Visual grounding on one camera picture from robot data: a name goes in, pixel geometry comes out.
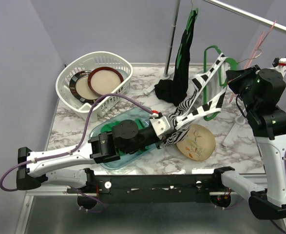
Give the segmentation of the black white striped tank top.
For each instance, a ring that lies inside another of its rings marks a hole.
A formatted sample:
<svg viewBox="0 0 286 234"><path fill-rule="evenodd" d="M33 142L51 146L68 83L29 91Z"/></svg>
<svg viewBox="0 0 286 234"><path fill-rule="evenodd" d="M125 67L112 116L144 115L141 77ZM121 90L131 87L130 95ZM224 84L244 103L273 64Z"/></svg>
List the black white striped tank top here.
<svg viewBox="0 0 286 234"><path fill-rule="evenodd" d="M209 81L208 75L204 73L196 74L191 81L194 86L192 96L182 101L174 113L168 116L174 127L172 146L181 142L186 137L191 125L195 121L222 110L226 91L219 93L209 103L200 105L199 101L203 98L203 89Z"/></svg>

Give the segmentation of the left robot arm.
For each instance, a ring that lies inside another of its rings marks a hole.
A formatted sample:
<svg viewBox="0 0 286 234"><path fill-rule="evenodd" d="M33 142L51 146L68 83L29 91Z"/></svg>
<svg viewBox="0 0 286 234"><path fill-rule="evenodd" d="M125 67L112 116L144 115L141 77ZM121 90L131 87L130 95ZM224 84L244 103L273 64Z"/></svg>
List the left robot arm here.
<svg viewBox="0 0 286 234"><path fill-rule="evenodd" d="M46 152L20 148L18 160L25 165L17 170L17 189L32 190L50 184L91 192L95 186L94 173L90 169L74 171L72 166L120 160L121 154L134 154L147 146L160 144L172 130L166 117L151 118L149 125L142 129L135 121L126 119L113 126L110 132L93 136L81 146Z"/></svg>

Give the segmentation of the green tank top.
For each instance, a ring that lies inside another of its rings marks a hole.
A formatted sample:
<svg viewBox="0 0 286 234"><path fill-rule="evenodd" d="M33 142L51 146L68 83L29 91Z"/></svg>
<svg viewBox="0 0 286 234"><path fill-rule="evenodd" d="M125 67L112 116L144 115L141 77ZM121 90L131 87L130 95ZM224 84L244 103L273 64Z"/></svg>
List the green tank top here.
<svg viewBox="0 0 286 234"><path fill-rule="evenodd" d="M145 127L148 126L148 122L146 122L146 121L144 121L144 120L142 120L142 119L139 119L139 118L136 118L136 119L134 120L134 122L137 124L138 129L143 129L143 128L145 128ZM112 131L112 127L114 127L114 126L116 126L116 125L118 125L118 124L120 124L120 123L121 123L121 121L115 121L115 122L112 122L112 123L105 124L105 125L101 128L100 132L101 132L101 133L111 132L111 131Z"/></svg>

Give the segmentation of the green hanger with striped top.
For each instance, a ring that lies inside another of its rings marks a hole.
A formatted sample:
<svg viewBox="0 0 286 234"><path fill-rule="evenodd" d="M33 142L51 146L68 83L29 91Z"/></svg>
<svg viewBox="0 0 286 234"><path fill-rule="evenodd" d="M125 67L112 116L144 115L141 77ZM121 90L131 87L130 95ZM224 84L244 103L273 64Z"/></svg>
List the green hanger with striped top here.
<svg viewBox="0 0 286 234"><path fill-rule="evenodd" d="M218 55L216 61L208 65L208 51L214 49ZM217 45L211 45L204 50L204 74L208 75L209 81L203 89L203 104L207 104L222 91L227 89L227 70L237 70L243 61L226 57Z"/></svg>

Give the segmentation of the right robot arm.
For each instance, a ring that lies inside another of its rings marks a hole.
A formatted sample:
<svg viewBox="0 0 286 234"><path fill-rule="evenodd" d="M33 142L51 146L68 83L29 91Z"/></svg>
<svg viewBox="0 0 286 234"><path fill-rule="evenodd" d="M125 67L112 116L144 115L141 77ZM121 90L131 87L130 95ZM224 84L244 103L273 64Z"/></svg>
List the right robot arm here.
<svg viewBox="0 0 286 234"><path fill-rule="evenodd" d="M277 106L286 83L277 68L226 72L229 88L240 98L266 172L267 187L261 187L232 167L215 169L211 186L217 191L229 188L248 202L259 220L286 218L286 112Z"/></svg>

